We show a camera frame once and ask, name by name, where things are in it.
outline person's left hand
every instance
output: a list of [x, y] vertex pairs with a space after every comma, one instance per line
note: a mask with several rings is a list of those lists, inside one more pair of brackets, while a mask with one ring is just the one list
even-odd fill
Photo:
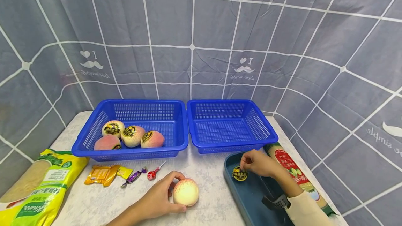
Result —
[[134, 204], [141, 211], [145, 219], [156, 218], [168, 213], [186, 212], [187, 207], [182, 204], [170, 203], [168, 197], [172, 196], [174, 179], [184, 180], [182, 173], [171, 171], [167, 176], [156, 182], [146, 194]]

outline purple candy wrapper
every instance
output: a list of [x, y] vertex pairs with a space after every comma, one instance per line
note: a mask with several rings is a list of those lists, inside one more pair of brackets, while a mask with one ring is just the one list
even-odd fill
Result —
[[139, 177], [142, 173], [145, 174], [147, 171], [148, 171], [147, 167], [143, 167], [143, 168], [141, 169], [141, 171], [137, 171], [137, 172], [131, 174], [131, 175], [127, 178], [126, 182], [125, 182], [121, 187], [124, 188], [124, 187], [127, 186], [127, 184], [133, 183], [135, 180], [138, 179], [138, 177]]

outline table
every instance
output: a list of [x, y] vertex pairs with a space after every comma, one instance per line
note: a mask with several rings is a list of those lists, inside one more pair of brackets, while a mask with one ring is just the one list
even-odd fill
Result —
[[[92, 111], [85, 111], [77, 116], [66, 127], [63, 133], [51, 145], [54, 150], [71, 150], [77, 135], [81, 131]], [[317, 179], [302, 160], [301, 156], [289, 141], [283, 130], [273, 117], [267, 117], [279, 136], [279, 142], [293, 158], [294, 162], [302, 169], [315, 188], [327, 200], [333, 210], [339, 214], [328, 195], [325, 193]], [[100, 226], [108, 223], [129, 205], [136, 202], [146, 191], [160, 178], [163, 178], [172, 170], [182, 172], [186, 177], [194, 179], [199, 186], [198, 203], [189, 208], [186, 213], [170, 214], [144, 221], [143, 226], [241, 226], [243, 219], [233, 200], [230, 190], [224, 180], [224, 161], [232, 154], [219, 153], [200, 155], [196, 147], [191, 143], [189, 136], [188, 148], [181, 151], [177, 157], [161, 158], [150, 160], [133, 160], [117, 162], [134, 171], [140, 170], [143, 166], [154, 170], [164, 160], [167, 160], [161, 171], [156, 175], [156, 180], [148, 181], [145, 176], [140, 176], [137, 181], [130, 184], [126, 189], [120, 186], [124, 179], [116, 176], [116, 179], [109, 187], [101, 184], [84, 185], [84, 180], [95, 164], [111, 165], [116, 162], [97, 163], [90, 160], [87, 167], [82, 171], [76, 182], [69, 188], [67, 197], [61, 207], [60, 213], [53, 225], [55, 226]], [[342, 216], [331, 216], [334, 226], [347, 226]]]

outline knorr bag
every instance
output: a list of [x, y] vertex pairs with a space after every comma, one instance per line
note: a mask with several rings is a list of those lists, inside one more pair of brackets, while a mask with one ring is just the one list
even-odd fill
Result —
[[1, 226], [50, 226], [66, 190], [88, 163], [70, 151], [46, 149], [0, 198]]
[[309, 192], [310, 196], [315, 200], [315, 202], [317, 202], [317, 205], [321, 208], [321, 210], [324, 211], [325, 214], [328, 216], [335, 214], [331, 207], [329, 207], [328, 203], [319, 194], [312, 183], [310, 183], [304, 173], [299, 169], [293, 159], [288, 155], [288, 153], [286, 153], [278, 142], [267, 144], [264, 146], [264, 149], [270, 157], [276, 159], [280, 165], [289, 171], [289, 175], [293, 177], [294, 181], [296, 181], [302, 190]]

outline peach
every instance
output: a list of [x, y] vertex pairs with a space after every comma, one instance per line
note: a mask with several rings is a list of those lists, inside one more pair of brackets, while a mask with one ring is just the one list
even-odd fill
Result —
[[162, 147], [165, 138], [158, 131], [148, 131], [141, 139], [142, 148], [158, 148]]
[[95, 142], [94, 150], [121, 149], [119, 138], [111, 134], [106, 134]]
[[140, 126], [128, 126], [123, 130], [121, 139], [127, 147], [137, 147], [141, 143], [141, 139], [145, 134], [145, 130]]
[[199, 190], [193, 179], [186, 178], [179, 181], [173, 189], [174, 203], [191, 207], [198, 201]]
[[111, 120], [106, 122], [105, 125], [103, 125], [102, 135], [105, 136], [106, 134], [111, 134], [116, 136], [117, 138], [120, 138], [123, 130], [124, 130], [124, 123], [122, 123], [119, 120]]

